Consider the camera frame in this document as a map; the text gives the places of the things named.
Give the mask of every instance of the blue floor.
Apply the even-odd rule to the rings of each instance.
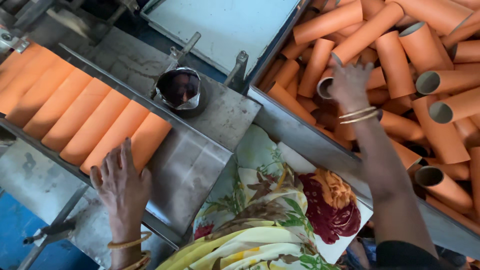
[[[15,270],[33,245],[23,245],[26,236],[47,224],[8,193],[0,197],[0,268]],[[49,244],[31,270],[96,270],[98,264],[68,240]]]

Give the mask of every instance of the pile of orange tubes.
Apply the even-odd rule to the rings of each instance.
[[[312,0],[257,87],[355,151],[353,129],[339,124],[344,112],[328,93],[331,67],[374,63],[366,93],[413,183],[480,234],[476,2]]]
[[[0,65],[0,112],[86,174],[126,137],[140,173],[172,128],[35,43]]]

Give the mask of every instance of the hand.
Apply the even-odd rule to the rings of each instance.
[[[108,209],[113,242],[131,242],[140,238],[142,216],[150,199],[152,175],[145,168],[139,176],[133,165],[132,141],[105,156],[100,167],[93,166],[90,180]]]
[[[328,93],[342,105],[344,113],[354,112],[370,106],[368,103],[366,85],[373,69],[373,63],[363,67],[352,64],[345,68],[337,63],[333,66],[333,83]]]

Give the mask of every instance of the dark sleeve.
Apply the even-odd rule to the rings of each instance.
[[[432,254],[406,242],[382,242],[376,253],[378,268],[440,269],[438,259]]]

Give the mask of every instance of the bangle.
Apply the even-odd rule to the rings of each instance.
[[[151,261],[150,255],[151,255],[150,250],[142,251],[142,258],[139,261],[121,270],[144,270],[145,268],[147,268],[148,264]]]
[[[345,115],[340,116],[339,118],[340,119],[347,118],[347,117],[350,117],[350,116],[354,116],[354,115],[357,115],[357,114],[361,114],[361,113],[368,112],[368,111],[371,111],[371,110],[376,110],[376,109],[377,108],[375,106],[371,106],[371,107],[364,108],[364,109],[361,109],[361,110],[358,110],[358,111],[347,113]]]
[[[141,242],[147,240],[150,236],[152,236],[152,232],[140,232],[140,234],[145,234],[144,237],[138,239],[138,240],[135,240],[133,242],[129,242],[129,243],[120,243],[120,244],[114,244],[112,242],[110,242],[108,245],[107,245],[107,248],[109,249],[121,249],[121,248],[128,248],[128,247],[131,247],[131,246],[134,246],[134,245],[138,245],[140,244]]]
[[[359,122],[359,121],[363,121],[363,120],[366,120],[368,118],[372,118],[372,117],[375,117],[377,116],[378,114],[378,111],[374,111],[372,112],[371,114],[367,114],[363,117],[360,117],[360,118],[357,118],[357,119],[353,119],[353,120],[350,120],[350,121],[345,121],[345,122],[341,122],[340,124],[350,124],[350,123],[355,123],[355,122]]]

